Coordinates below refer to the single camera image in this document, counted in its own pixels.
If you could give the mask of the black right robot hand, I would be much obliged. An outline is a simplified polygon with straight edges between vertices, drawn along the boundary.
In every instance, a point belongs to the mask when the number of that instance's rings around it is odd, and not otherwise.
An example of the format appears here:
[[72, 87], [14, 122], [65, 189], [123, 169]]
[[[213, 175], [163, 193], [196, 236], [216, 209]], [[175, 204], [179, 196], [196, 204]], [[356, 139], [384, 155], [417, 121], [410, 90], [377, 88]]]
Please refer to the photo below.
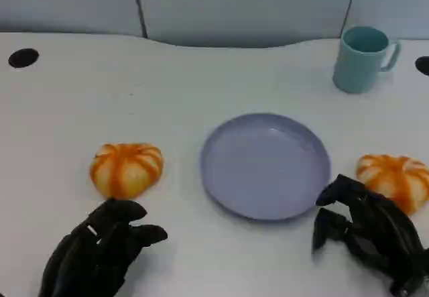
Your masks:
[[392, 296], [413, 296], [428, 281], [428, 249], [394, 201], [339, 174], [318, 196], [312, 250], [340, 241], [368, 268], [391, 280]]

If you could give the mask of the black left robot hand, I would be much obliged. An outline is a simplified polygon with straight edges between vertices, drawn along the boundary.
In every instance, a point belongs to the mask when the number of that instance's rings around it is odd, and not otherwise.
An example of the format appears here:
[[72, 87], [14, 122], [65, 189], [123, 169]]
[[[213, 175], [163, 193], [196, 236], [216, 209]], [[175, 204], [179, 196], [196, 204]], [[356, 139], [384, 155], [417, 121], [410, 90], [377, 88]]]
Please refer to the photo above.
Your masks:
[[98, 206], [51, 254], [39, 296], [115, 296], [141, 250], [168, 237], [158, 225], [131, 225], [146, 214], [132, 200]]

